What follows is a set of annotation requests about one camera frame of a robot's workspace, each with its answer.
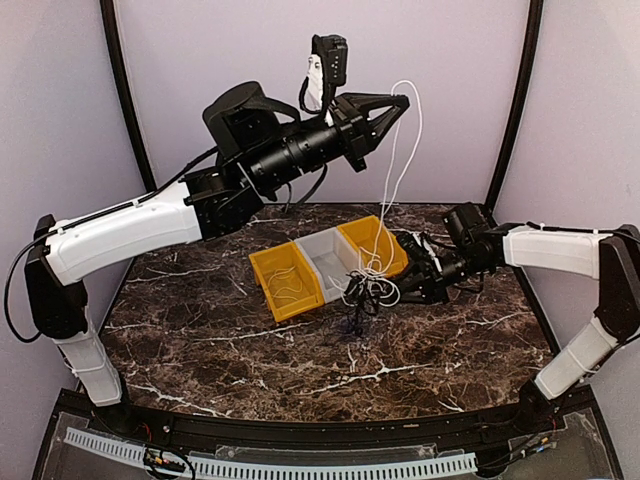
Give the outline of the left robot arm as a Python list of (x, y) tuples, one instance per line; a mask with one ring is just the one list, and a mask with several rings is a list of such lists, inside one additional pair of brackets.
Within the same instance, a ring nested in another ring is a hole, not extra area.
[(401, 94), (330, 92), (305, 119), (259, 83), (244, 82), (203, 112), (213, 166), (197, 157), (143, 196), (72, 220), (39, 219), (11, 266), (24, 272), (38, 335), (56, 344), (107, 425), (131, 436), (141, 415), (89, 320), (85, 278), (148, 252), (235, 233), (281, 187), (338, 158), (362, 171), (409, 105)]

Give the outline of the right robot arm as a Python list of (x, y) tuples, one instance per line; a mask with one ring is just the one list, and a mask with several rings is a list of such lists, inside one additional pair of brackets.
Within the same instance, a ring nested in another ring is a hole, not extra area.
[(500, 268), (587, 286), (594, 296), (579, 310), (584, 324), (519, 390), (510, 424), (517, 432), (530, 434), (573, 387), (638, 341), (639, 229), (632, 224), (610, 229), (496, 224), (474, 203), (454, 206), (442, 222), (448, 243), (438, 243), (425, 232), (395, 235), (408, 257), (407, 266), (394, 279), (405, 303), (444, 304), (453, 287)]

